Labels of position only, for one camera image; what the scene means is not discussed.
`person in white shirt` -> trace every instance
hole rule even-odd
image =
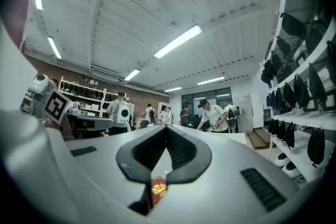
[[[203,115],[201,122],[199,123],[197,130],[201,129],[204,122],[210,121],[211,131],[216,133],[228,133],[229,126],[227,125],[226,119],[227,114],[224,110],[215,104],[209,104],[206,99],[202,99],[199,101],[199,108],[203,108]]]
[[[166,105],[162,107],[162,124],[172,124],[172,112],[167,108]]]
[[[228,115],[229,110],[232,109],[232,111],[235,113],[235,120],[236,120],[236,128],[235,128],[235,132],[236,134],[238,133],[238,121],[237,121],[237,108],[235,105],[233,105],[231,102],[228,102],[227,106],[224,109],[224,112],[226,113],[226,115]]]
[[[146,115],[146,120],[149,121],[149,123],[155,123],[155,112],[151,104],[147,105],[145,113],[142,114],[142,116]]]
[[[127,123],[117,123],[117,113],[118,109],[122,106],[129,107],[129,104],[124,101],[125,94],[123,92],[118,93],[118,99],[112,101],[108,108],[106,109],[106,113],[109,114],[109,118],[113,119],[113,127],[109,128],[109,135],[115,135],[115,134],[122,134],[127,132]]]

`person in brown shirt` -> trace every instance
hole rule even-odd
[[[183,110],[180,112],[180,117],[181,117],[181,126],[187,127],[188,126],[188,106],[185,105],[183,107]]]

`gold emblem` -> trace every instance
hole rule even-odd
[[[155,184],[152,188],[152,192],[154,194],[159,194],[163,191],[165,192],[166,189],[167,189],[166,184],[162,184],[162,183],[161,184]]]

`red packet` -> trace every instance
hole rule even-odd
[[[161,176],[154,177],[151,180],[151,192],[153,205],[157,205],[161,198],[166,194],[167,184]]]

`black vent grille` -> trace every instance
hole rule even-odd
[[[254,168],[240,172],[268,212],[282,205],[286,199]]]
[[[94,146],[88,146],[88,147],[79,148],[77,150],[72,150],[70,151],[70,153],[73,155],[73,157],[77,157],[80,155],[91,153],[96,150],[97,149]]]

